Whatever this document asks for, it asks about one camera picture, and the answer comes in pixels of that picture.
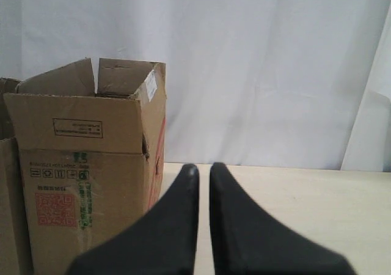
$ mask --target table surface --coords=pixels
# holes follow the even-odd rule
[[[182,164],[165,163],[161,195]],[[200,171],[194,274],[212,275],[208,220],[210,165]],[[240,185],[280,222],[347,257],[358,274],[391,274],[391,174],[271,167],[228,167]]]

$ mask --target white backdrop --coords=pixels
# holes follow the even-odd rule
[[[390,1],[0,0],[0,75],[164,61],[167,161],[381,171]]]

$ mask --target wooden table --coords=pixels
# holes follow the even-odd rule
[[[162,193],[182,164],[166,163]],[[199,165],[199,235],[194,274],[214,274],[208,199],[210,165]],[[344,254],[358,274],[391,274],[391,174],[230,166],[241,186],[275,218]]]

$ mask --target cardboard box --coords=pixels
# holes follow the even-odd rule
[[[164,86],[164,64],[100,59],[95,95],[91,61],[84,59],[5,95],[19,143],[35,275],[63,275],[78,254],[156,202]]]
[[[0,79],[0,274],[31,275],[32,263],[24,210],[18,147],[5,108],[3,93],[18,81]]]

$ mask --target white sticker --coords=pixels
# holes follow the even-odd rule
[[[148,94],[149,102],[151,102],[153,96],[155,95],[156,90],[158,89],[154,70],[152,70],[147,76],[147,79],[145,80],[145,85],[147,86],[147,94]]]

